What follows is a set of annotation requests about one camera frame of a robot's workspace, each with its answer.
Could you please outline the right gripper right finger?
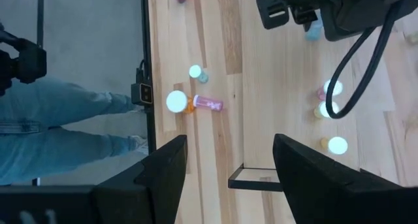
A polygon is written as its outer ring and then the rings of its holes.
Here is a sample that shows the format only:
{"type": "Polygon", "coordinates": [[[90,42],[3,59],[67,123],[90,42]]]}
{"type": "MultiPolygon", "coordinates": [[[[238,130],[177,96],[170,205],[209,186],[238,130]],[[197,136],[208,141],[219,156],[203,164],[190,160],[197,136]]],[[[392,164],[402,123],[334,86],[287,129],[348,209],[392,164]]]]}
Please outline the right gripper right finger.
{"type": "Polygon", "coordinates": [[[274,137],[279,181],[297,224],[395,224],[400,186],[347,167],[284,135],[274,137]]]}

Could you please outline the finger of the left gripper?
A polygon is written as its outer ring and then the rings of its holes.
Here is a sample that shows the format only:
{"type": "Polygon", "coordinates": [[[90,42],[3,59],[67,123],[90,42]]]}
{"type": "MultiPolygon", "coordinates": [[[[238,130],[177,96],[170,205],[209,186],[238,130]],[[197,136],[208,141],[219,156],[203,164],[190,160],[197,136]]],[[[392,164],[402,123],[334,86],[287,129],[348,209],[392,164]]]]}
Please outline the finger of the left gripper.
{"type": "Polygon", "coordinates": [[[312,23],[318,20],[316,10],[319,5],[291,5],[291,13],[296,24],[303,25],[304,30],[308,31],[312,23]]]}
{"type": "Polygon", "coordinates": [[[289,21],[289,11],[284,1],[256,0],[256,3],[265,29],[273,29],[289,21]]]}

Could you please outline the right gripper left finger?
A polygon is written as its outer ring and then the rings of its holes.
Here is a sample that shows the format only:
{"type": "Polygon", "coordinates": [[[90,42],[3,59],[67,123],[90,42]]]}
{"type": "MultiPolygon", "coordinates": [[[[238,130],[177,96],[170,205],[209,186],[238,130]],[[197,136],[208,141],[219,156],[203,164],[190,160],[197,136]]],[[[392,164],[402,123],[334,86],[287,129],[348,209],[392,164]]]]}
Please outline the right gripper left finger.
{"type": "Polygon", "coordinates": [[[187,137],[178,135],[96,186],[100,224],[174,224],[187,168],[187,137]]]}

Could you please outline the small orange pill bottle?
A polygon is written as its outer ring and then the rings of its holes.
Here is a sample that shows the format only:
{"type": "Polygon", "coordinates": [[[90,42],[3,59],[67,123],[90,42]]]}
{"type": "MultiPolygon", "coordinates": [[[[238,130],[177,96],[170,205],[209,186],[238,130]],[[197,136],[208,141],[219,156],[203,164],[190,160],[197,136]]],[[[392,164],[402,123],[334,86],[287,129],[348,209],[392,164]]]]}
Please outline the small orange pill bottle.
{"type": "Polygon", "coordinates": [[[342,155],[348,149],[347,140],[340,136],[335,136],[332,138],[322,138],[320,144],[328,152],[335,155],[342,155]]]}

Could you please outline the small pink pill bottle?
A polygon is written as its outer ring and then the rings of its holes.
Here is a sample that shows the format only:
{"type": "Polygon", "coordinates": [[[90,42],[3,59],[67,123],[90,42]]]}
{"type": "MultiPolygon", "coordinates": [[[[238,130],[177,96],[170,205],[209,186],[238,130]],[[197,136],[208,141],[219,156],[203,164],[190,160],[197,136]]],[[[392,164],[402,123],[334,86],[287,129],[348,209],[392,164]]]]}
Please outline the small pink pill bottle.
{"type": "MultiPolygon", "coordinates": [[[[326,95],[327,95],[327,90],[328,90],[328,86],[330,84],[330,80],[327,80],[322,87],[320,87],[317,90],[317,97],[324,101],[326,99],[326,95]]],[[[333,92],[332,92],[332,96],[337,96],[339,94],[341,94],[341,92],[343,91],[344,86],[340,81],[336,81],[336,84],[334,86],[333,92]]]]}

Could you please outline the small yellow pill bottle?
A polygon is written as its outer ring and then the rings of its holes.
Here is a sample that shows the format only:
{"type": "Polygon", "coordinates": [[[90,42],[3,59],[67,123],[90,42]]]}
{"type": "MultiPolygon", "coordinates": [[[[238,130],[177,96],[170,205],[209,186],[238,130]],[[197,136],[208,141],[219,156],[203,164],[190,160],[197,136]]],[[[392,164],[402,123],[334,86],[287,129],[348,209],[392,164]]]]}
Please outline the small yellow pill bottle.
{"type": "MultiPolygon", "coordinates": [[[[339,112],[340,108],[337,105],[337,103],[335,103],[334,101],[332,102],[332,109],[335,112],[339,112]]],[[[330,118],[328,112],[327,112],[327,108],[326,108],[326,102],[325,101],[321,101],[318,106],[314,109],[314,114],[317,118],[321,119],[321,118],[330,118]]]]}

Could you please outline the white round cap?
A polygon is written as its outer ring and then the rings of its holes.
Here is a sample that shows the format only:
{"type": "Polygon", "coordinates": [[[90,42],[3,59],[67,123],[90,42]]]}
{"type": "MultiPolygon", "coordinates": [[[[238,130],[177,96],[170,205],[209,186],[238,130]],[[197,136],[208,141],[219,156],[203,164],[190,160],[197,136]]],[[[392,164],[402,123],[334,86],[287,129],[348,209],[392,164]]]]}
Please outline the white round cap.
{"type": "Polygon", "coordinates": [[[174,90],[170,92],[166,99],[166,106],[173,113],[192,113],[195,109],[193,100],[183,91],[174,90]]]}

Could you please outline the slim pink pill bottle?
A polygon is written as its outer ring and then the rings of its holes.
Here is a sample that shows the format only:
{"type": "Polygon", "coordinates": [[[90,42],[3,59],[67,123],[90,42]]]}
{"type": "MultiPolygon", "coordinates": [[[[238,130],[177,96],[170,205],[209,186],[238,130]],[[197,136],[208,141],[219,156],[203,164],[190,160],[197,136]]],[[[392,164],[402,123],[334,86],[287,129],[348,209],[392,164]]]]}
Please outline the slim pink pill bottle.
{"type": "Polygon", "coordinates": [[[223,101],[196,95],[193,98],[193,106],[196,108],[205,108],[214,111],[223,110],[223,101]]]}

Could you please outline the person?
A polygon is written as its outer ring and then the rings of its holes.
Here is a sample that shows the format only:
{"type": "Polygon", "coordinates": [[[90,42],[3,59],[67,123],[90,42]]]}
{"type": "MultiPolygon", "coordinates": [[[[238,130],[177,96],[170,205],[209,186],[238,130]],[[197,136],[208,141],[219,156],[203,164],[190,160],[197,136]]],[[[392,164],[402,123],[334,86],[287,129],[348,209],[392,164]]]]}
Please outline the person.
{"type": "Polygon", "coordinates": [[[89,91],[51,78],[32,84],[13,81],[0,97],[0,185],[72,171],[130,152],[146,157],[148,140],[143,136],[64,129],[95,116],[140,111],[126,95],[89,91]]]}

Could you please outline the black bulky device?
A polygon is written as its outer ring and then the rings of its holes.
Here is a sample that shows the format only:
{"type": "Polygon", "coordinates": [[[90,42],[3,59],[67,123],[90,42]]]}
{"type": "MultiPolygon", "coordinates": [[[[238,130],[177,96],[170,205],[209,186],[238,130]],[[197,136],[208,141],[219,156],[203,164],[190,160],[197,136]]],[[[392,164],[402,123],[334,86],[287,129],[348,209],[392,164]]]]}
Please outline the black bulky device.
{"type": "Polygon", "coordinates": [[[5,31],[0,22],[1,43],[13,47],[18,52],[18,57],[11,58],[8,52],[0,49],[0,97],[12,86],[13,78],[24,84],[31,84],[46,76],[46,51],[27,39],[5,31]]]}

